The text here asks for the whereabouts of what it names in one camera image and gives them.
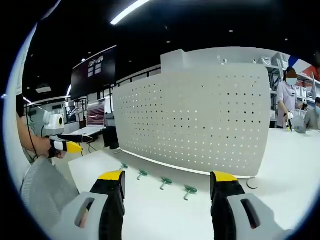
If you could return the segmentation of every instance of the workbench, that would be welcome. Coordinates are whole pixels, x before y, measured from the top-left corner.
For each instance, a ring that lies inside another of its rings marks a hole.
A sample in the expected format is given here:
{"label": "workbench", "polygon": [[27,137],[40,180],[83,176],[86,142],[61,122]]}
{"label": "workbench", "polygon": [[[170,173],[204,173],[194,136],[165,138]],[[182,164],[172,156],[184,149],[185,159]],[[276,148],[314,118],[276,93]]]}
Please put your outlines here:
{"label": "workbench", "polygon": [[[306,134],[270,129],[266,151],[256,180],[258,189],[249,189],[240,179],[246,193],[254,193],[275,215],[284,229],[294,229],[308,212],[320,186],[320,131]],[[69,162],[71,174],[80,193],[89,192],[100,175],[125,169],[124,240],[194,240],[213,239],[210,177],[150,162],[125,152],[114,154],[99,150]],[[148,172],[137,180],[139,170]],[[161,177],[173,181],[162,185]],[[188,201],[184,185],[195,187]]]}

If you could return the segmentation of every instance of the green peg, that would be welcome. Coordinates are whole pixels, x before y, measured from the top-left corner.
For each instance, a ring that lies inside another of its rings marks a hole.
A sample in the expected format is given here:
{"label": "green peg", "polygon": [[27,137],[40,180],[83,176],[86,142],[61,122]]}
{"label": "green peg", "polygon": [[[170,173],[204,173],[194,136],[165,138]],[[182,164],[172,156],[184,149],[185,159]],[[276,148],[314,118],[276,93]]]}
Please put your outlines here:
{"label": "green peg", "polygon": [[139,174],[139,176],[136,178],[136,179],[138,179],[139,181],[140,181],[140,177],[141,176],[148,176],[148,173],[146,172],[146,171],[144,171],[144,170],[139,170],[140,171],[140,174]]}
{"label": "green peg", "polygon": [[186,200],[186,201],[188,201],[187,196],[189,194],[195,194],[196,192],[198,192],[198,190],[196,188],[192,187],[192,186],[184,185],[184,187],[185,187],[185,190],[187,191],[187,194],[184,196],[183,199]]}
{"label": "green peg", "polygon": [[122,163],[121,167],[119,170],[122,170],[122,169],[127,169],[128,168],[128,165],[125,164],[125,163]]}
{"label": "green peg", "polygon": [[169,178],[166,178],[166,177],[161,177],[161,179],[162,179],[162,182],[163,182],[163,184],[161,185],[161,187],[160,187],[160,189],[161,190],[164,190],[164,186],[166,185],[166,184],[172,184],[172,180],[171,179],[169,179]]}

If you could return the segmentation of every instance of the floor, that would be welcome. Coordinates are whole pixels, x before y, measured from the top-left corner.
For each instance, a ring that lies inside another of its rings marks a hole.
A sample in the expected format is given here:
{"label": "floor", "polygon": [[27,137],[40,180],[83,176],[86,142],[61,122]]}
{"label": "floor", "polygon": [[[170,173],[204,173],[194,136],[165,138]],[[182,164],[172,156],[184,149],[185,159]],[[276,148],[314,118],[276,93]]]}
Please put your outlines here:
{"label": "floor", "polygon": [[[98,140],[90,143],[90,145],[98,151],[103,149],[105,144],[102,136],[100,136]],[[86,143],[82,143],[81,146],[83,149],[82,154],[84,156],[90,154],[90,152],[91,153],[95,152],[95,150],[92,147],[90,147],[89,149],[89,145]],[[81,153],[67,153],[63,159],[59,159],[56,157],[53,158],[53,161],[55,162],[57,170],[74,186],[76,186],[76,184],[69,168],[69,162],[81,157],[82,157]]]}

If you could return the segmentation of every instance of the human arm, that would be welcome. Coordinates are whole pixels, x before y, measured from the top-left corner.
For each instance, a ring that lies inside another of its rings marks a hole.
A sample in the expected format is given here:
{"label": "human arm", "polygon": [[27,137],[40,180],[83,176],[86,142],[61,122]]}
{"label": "human arm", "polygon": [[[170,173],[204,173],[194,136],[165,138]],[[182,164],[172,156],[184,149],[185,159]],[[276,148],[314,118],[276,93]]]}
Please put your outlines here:
{"label": "human arm", "polygon": [[276,92],[276,99],[278,102],[278,108],[281,109],[285,114],[288,113],[288,109],[286,108],[286,105],[284,103],[284,88],[283,88],[283,82],[280,82],[278,84],[277,92]]}
{"label": "human arm", "polygon": [[[51,148],[50,139],[46,137],[39,137],[33,134],[29,134],[28,127],[25,126],[21,118],[16,114],[16,123],[18,127],[18,133],[20,143],[23,148],[35,152],[38,156],[49,157],[49,150]],[[58,151],[56,157],[63,158],[64,153]]]}

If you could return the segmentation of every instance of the hand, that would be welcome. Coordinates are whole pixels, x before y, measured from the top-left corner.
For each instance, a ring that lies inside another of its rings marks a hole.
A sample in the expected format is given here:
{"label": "hand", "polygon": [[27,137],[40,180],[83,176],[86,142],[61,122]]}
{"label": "hand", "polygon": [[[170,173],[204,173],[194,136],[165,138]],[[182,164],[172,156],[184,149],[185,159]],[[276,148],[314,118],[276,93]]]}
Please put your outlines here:
{"label": "hand", "polygon": [[[51,149],[51,142],[50,139],[47,137],[41,137],[38,141],[36,146],[36,152],[39,156],[46,156],[49,157],[49,150]],[[58,159],[63,159],[66,153],[61,150],[55,151],[55,157]]]}
{"label": "hand", "polygon": [[287,124],[288,114],[289,114],[289,111],[287,110],[285,113],[285,116],[283,117],[283,123],[285,124]]}
{"label": "hand", "polygon": [[66,152],[65,151],[60,151],[60,150],[57,150],[55,152],[55,157],[58,158],[58,159],[63,159],[66,155]]}

